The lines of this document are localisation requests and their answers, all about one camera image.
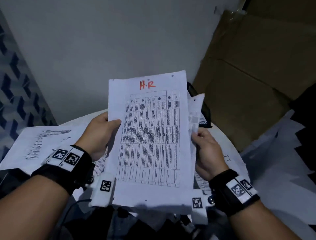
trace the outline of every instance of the black cable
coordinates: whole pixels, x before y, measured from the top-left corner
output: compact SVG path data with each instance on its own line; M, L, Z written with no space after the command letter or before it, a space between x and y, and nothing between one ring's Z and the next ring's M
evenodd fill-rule
M65 214L65 216L64 216L64 218L63 218L63 220L62 220L62 222L61 222L61 224L60 224L60 229L59 229L59 231L58 231L57 239L60 239L61 228L63 227L63 225L64 225L64 223L65 223L65 221L66 221L66 218L67 218L67 216L68 216L70 210L72 209L72 207L73 207L74 205L76 205L76 204L78 204L78 203L82 203L82 202L91 202L91 199L84 199L84 200L76 201L75 203L73 203L73 204L68 208L68 210L67 210L67 212L66 212L66 214Z

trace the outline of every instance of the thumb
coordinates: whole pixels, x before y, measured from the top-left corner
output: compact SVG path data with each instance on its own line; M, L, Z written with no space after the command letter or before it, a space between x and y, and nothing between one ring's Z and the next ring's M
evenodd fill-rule
M114 130L121 125L121 122L122 122L121 119L116 119L116 120L112 120L112 121L107 122L107 125L108 125L110 130Z
M198 136L195 132L191 134L191 138L192 138L192 141L196 143L197 145L199 145L200 147L202 147L205 143L205 139Z

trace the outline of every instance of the white wall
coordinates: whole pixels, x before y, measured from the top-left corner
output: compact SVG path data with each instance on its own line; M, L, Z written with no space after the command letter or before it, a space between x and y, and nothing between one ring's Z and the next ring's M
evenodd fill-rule
M1 0L59 124L107 108L108 80L185 69L192 81L238 0Z

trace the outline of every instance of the black wristband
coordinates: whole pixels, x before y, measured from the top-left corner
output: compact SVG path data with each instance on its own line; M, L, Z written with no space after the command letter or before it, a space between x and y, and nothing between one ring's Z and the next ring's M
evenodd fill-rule
M209 186L215 207L227 216L234 215L260 199L251 184L231 169L215 176Z
M44 165L35 170L31 176L47 177L58 183L71 195L76 188L85 186L93 175L94 167L95 164L85 150L71 145L54 151L45 160Z

